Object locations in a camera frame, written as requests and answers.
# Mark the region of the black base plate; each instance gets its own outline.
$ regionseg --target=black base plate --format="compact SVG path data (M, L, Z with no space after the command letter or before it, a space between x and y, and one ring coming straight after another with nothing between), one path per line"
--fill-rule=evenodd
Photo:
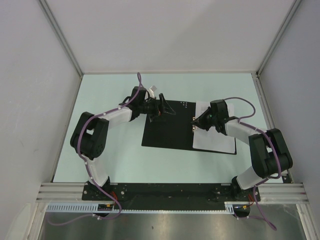
M224 202L248 202L248 195L253 197L252 189L232 196L230 184L221 183L109 183L103 189L114 192L124 210L225 210ZM86 183L83 192L86 193L82 194L84 201L110 200L90 182Z
M167 102L175 110L176 115L164 115L160 121L152 122L147 117L141 143L143 147L237 154L236 139L234 139L235 151L232 153L193 148L194 133L191 121L196 114L196 103L172 100Z

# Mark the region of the light blue table surface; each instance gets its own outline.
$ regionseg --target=light blue table surface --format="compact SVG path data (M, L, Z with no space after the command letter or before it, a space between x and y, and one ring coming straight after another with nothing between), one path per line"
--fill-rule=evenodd
M267 128L257 92L249 73L142 74L144 87L157 87L167 100L196 102L242 97L256 107L245 122ZM72 133L83 112L98 114L116 107L138 85L135 74L84 75L74 106L54 182L78 183L88 180L85 165L70 146ZM234 104L237 117L252 113L240 100ZM251 165L249 147L236 141L237 154L222 154L141 146L146 116L108 131L100 156L114 183L230 183ZM270 183L281 183L272 180Z

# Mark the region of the white paper sheet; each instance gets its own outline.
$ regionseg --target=white paper sheet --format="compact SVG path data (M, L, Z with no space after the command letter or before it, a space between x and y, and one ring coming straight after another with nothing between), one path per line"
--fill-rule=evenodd
M210 102L197 101L195 103L195 117L199 117L207 108L210 107ZM235 115L235 107L232 103L227 104L229 116ZM225 136L218 133L214 127L209 131L196 128L193 135L194 149L217 151L223 153L234 154L236 152L235 138Z

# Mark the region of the purple cable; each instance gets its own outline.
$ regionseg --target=purple cable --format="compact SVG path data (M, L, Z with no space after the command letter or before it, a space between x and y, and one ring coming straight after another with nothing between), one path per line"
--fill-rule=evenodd
M138 86L138 89L136 91L136 93L134 94L134 96L127 102L125 103L124 105L120 106L120 109L126 107L128 104L130 104L135 98L136 96L138 95L141 87L144 87L141 83L141 74L140 72L137 73L137 77L138 77L138 81L139 81L139 86ZM78 143L77 143L77 148L76 148L76 152L78 153L79 157L81 159L83 159L83 161L86 163L87 160L81 155L81 151L80 151L80 146L81 146L81 140L82 140L82 137L87 129L87 126L89 125L89 123L93 120L93 119L96 119L96 118L99 118L99 117L102 117L104 115L107 115L109 113L112 113L112 112L115 112L117 110L120 110L119 108L114 108L114 109L111 109L109 111L106 111L106 112L103 112L103 113L100 113L100 114L97 114L97 115L94 115L92 117L90 117L86 122L85 124L83 125L82 127L82 130L80 132L80 135L79 135L79 139L78 139ZM98 216L99 219L105 219L105 220L110 220L110 219L115 219L116 217L118 217L122 211L122 207L120 205L120 203L113 197L111 196L110 194L108 194L106 191L104 191L98 184L97 182L92 178L92 174L90 172L90 169L89 169L89 166L88 164L85 165L85 169L89 175L89 177L91 178L91 181L93 182L93 184L96 186L97 189L99 189L103 194L105 194L107 197L109 197L110 199L112 199L118 206L119 206L119 212L114 215L114 216L111 216L111 217L102 217L102 216ZM67 222L63 222L63 223L53 223L49 220L49 218L47 218L47 221L50 225L53 225L53 226L64 226L64 225L67 225L67 224L70 224L70 223L73 223L74 221L77 221L79 219L82 219L82 218L85 218L85 217L88 217L88 216L92 216L92 214L85 214L85 215L82 215L82 216L79 216L79 217L76 217L75 219L72 219L70 221L67 221Z
M235 96L235 97L228 97L228 98L225 98L224 100L230 100L230 99L239 99L239 100L245 101L246 103L248 103L248 104L251 105L251 107L253 108L253 113L252 113L251 115L239 117L237 121L238 121L239 124L241 124L241 125L243 125L243 126L246 126L247 128L253 129L253 130L261 133L261 134L265 137L265 139L267 140L267 142L269 143L269 145L270 145L270 147L271 147L271 149L272 149L272 152L273 152L273 155L274 155L274 158L275 158L275 161L276 161L276 165L277 165L277 168L278 168L278 176L269 176L269 177L267 177L266 179L262 180L261 182L257 183L256 185L254 185L254 187L253 187L253 192L256 192L257 186L259 186L259 185L261 185L261 184L264 184L264 183L265 183L266 181L268 181L269 179L279 179L279 178L281 178L281 172L282 172L282 171L281 171L281 166L280 166L279 158L278 158L278 155L277 155L275 146L272 144L270 138L268 137L268 135L267 135L264 131L262 131L261 129L256 128L256 127L254 127L254 126L252 126L252 125L250 125L250 124L248 124L248 123L244 123L244 122L241 122L241 121L240 121L241 119L250 118L250 117L252 117L253 115L255 115L255 114L256 114L256 108L255 108L255 106L254 106L251 102L249 102L248 100L246 100L246 99L244 99L244 98L242 98L242 97L237 97L237 96ZM257 206L260 214L262 215L262 217L261 217L261 216L238 217L236 214L234 214L234 216L237 217L237 218L241 218L241 219L249 218L249 219L264 220L264 221L270 226L270 228L272 228L274 231L277 231L277 227L276 227L272 222L270 222L270 221L267 219L264 211L261 209L261 206L259 205L258 200L257 200L257 197L256 197L255 194L253 194L253 198L254 198L255 204L256 204L256 206Z
M66 221L66 222L63 222L63 223L54 223L54 222L52 222L52 221L49 219L49 217L47 216L47 217L46 217L46 221L47 221L50 225L52 225L52 226L61 227L61 226L68 225L68 224L73 223L73 222L75 222L75 221L77 221L77 220L79 220L79 219L83 219L83 218L86 218L86 217L89 217L89 216L92 217L93 215L92 215L92 214L81 215L81 216L78 216L78 217L76 217L76 218L74 218L74 219L72 219L72 220L70 220L70 221Z

